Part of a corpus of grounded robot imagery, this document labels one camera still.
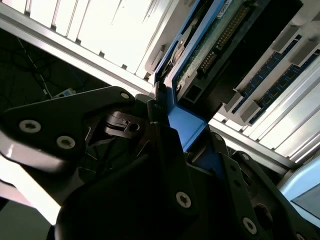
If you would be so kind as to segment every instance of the cable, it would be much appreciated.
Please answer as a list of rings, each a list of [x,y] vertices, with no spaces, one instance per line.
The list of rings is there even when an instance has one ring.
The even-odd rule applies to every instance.
[[[25,56],[26,52],[29,55],[29,53],[28,53],[30,51],[29,46],[30,46],[30,44],[27,45],[27,47],[25,47],[25,48],[18,48],[16,50],[9,50],[7,48],[4,48],[4,47],[0,46],[0,49],[2,49],[4,51],[7,51],[7,52],[9,52],[11,54],[11,61],[12,61],[11,64],[12,65],[14,65],[16,68],[18,68],[21,71],[30,72],[32,74],[33,78],[35,79],[36,83],[40,86],[42,91],[45,88],[44,82],[43,82],[43,80],[38,80],[37,77],[35,76],[35,74],[42,75],[42,77],[43,77],[45,82],[50,83],[50,84],[52,84],[53,86],[55,86],[55,87],[57,87],[59,89],[65,90],[65,89],[70,88],[70,86],[62,86],[62,85],[59,85],[59,84],[57,84],[57,83],[55,83],[55,82],[50,80],[50,78],[51,78],[51,68],[50,67],[51,67],[52,64],[57,62],[57,60],[49,60],[50,57],[52,57],[50,54],[44,52],[48,56],[41,56],[37,52],[32,51],[32,53],[35,54],[35,55],[38,55],[39,58],[35,59],[33,62],[30,63],[30,59]],[[19,61],[17,61],[17,57],[20,57],[20,58],[24,59],[28,66],[25,66],[25,65],[19,63]],[[88,75],[86,80],[82,83],[81,79],[76,75],[76,73],[73,73],[73,74],[77,77],[77,80],[81,84],[79,87],[73,87],[73,89],[76,90],[76,91],[79,90],[79,89],[85,90],[84,87],[88,83],[90,75]]]
[[[17,37],[17,39],[18,39],[21,47],[24,49],[24,52],[25,52],[25,54],[27,55],[28,59],[30,60],[30,62],[31,62],[32,65],[34,66],[34,68],[35,68],[36,70],[38,70],[37,66],[36,66],[35,63],[32,61],[31,57],[29,56],[27,50],[25,49],[25,47],[24,47],[24,45],[22,44],[22,42],[20,41],[20,39],[19,39],[18,37]],[[48,86],[47,86],[47,84],[46,84],[46,81],[45,81],[44,77],[42,76],[41,73],[39,73],[39,76],[40,76],[41,80],[43,81],[43,85],[44,85],[44,88],[45,88],[45,90],[46,90],[46,92],[43,91],[44,94],[45,94],[45,95],[48,94],[49,97],[52,99],[53,97],[52,97],[52,95],[51,95],[51,93],[50,93],[50,91],[49,91],[49,89],[48,89]]]
[[[78,75],[74,72],[74,70],[70,67],[70,65],[68,65],[68,68],[73,73],[73,75],[76,77],[76,79],[78,79],[80,86],[82,86],[82,91],[85,92],[85,86],[84,86],[84,83],[82,82],[82,80],[78,77]]]

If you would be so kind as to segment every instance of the metal sheet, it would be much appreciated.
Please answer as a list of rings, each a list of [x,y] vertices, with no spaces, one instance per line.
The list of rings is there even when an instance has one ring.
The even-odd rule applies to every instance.
[[[0,2],[0,28],[134,96],[152,85]]]
[[[276,149],[294,132],[298,132],[310,117],[320,117],[320,115],[315,115],[320,108],[319,93],[320,84],[315,87],[299,104],[297,104],[276,126],[274,126],[268,134],[261,138],[260,143],[269,149]],[[308,127],[311,127],[310,133],[313,134],[314,132],[319,131],[319,124],[314,126],[308,125]]]
[[[246,137],[242,133],[235,131],[234,129],[225,125],[223,122],[219,122],[215,119],[212,119],[209,122],[209,125],[215,129],[215,132],[218,130],[219,131],[217,132],[218,134],[222,134],[223,137],[226,137],[227,139],[230,139],[232,142],[236,143],[238,145],[237,148],[242,148],[245,152],[250,151],[252,153],[254,152],[256,155],[260,155],[260,159],[264,159],[263,161],[264,163],[261,162],[261,164],[265,166],[266,166],[266,161],[268,161],[274,165],[278,165],[278,166],[282,165],[283,169],[297,168],[297,165],[294,162],[272,151],[271,149],[268,149],[267,147],[261,145],[260,143],[250,139],[249,137]]]
[[[289,136],[275,151],[283,156],[290,156],[292,152],[298,152],[301,144],[308,143],[320,133],[319,119],[320,110]]]
[[[285,167],[279,162],[289,161],[284,157],[275,154],[271,150],[267,149],[263,146],[257,146],[258,143],[252,141],[249,138],[241,135],[229,128],[222,122],[218,122],[213,119],[210,121],[210,129],[215,133],[221,135],[225,141],[225,144],[236,151],[244,151],[248,153],[252,159],[257,161],[258,163],[264,165],[265,167],[275,171],[278,174],[285,175],[288,169],[295,168],[295,166]]]

